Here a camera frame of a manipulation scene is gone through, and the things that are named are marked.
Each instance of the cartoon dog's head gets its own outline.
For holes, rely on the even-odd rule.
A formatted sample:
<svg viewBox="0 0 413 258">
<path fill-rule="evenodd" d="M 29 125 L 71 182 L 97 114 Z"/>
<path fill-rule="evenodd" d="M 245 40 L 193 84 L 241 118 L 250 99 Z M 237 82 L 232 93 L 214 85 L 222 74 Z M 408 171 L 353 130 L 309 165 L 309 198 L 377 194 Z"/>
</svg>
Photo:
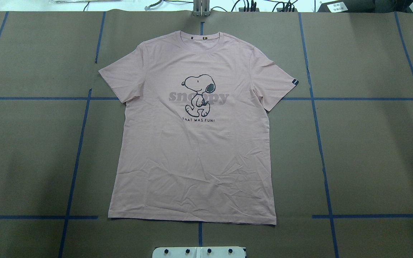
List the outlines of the cartoon dog's head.
<svg viewBox="0 0 413 258">
<path fill-rule="evenodd" d="M 200 94 L 213 93 L 216 90 L 216 85 L 210 75 L 190 76 L 181 85 Z"/>
</svg>

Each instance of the pink t-shirt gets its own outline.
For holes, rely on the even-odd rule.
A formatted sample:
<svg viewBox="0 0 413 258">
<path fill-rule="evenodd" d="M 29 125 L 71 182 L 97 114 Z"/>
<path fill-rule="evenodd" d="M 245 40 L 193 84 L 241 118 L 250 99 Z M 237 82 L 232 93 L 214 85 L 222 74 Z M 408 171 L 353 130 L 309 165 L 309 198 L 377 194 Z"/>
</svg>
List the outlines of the pink t-shirt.
<svg viewBox="0 0 413 258">
<path fill-rule="evenodd" d="M 127 105 L 108 217 L 276 224 L 266 110 L 297 80 L 222 32 L 160 36 L 99 72 Z"/>
</svg>

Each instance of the snoopy graphic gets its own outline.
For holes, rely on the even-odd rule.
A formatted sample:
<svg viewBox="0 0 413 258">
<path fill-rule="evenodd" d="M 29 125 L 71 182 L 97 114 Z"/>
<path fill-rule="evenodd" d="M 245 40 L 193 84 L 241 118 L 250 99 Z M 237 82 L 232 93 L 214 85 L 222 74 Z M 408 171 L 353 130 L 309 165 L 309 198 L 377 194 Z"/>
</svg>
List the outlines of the snoopy graphic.
<svg viewBox="0 0 413 258">
<path fill-rule="evenodd" d="M 210 75 L 190 76 L 181 85 L 195 92 L 190 105 L 186 105 L 186 112 L 189 116 L 195 118 L 208 116 L 208 113 L 210 113 L 210 103 L 205 101 L 203 93 L 213 93 L 216 89 L 213 78 Z"/>
</svg>

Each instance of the short sleeve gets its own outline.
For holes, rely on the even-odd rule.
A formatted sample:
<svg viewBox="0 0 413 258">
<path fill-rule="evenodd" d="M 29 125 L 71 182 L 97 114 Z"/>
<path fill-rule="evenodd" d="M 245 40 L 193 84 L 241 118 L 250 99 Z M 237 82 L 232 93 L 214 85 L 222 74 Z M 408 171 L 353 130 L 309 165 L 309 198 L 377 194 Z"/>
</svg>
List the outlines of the short sleeve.
<svg viewBox="0 0 413 258">
<path fill-rule="evenodd" d="M 256 47 L 250 57 L 250 77 L 252 89 L 267 111 L 299 83 Z"/>
<path fill-rule="evenodd" d="M 122 103 L 140 97 L 146 77 L 148 52 L 144 43 L 98 72 Z"/>
</svg>

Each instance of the cartoon dog's ear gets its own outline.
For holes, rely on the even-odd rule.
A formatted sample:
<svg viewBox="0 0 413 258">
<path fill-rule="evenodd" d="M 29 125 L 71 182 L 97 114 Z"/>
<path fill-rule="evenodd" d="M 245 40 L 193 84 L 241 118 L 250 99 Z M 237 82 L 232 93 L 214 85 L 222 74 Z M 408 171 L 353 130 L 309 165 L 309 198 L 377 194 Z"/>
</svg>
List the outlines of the cartoon dog's ear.
<svg viewBox="0 0 413 258">
<path fill-rule="evenodd" d="M 210 83 L 210 85 L 207 86 L 207 88 L 205 89 L 205 91 L 206 91 L 207 93 L 213 93 L 213 91 L 214 91 L 215 89 L 216 89 L 216 88 L 215 88 L 214 84 Z"/>
</svg>

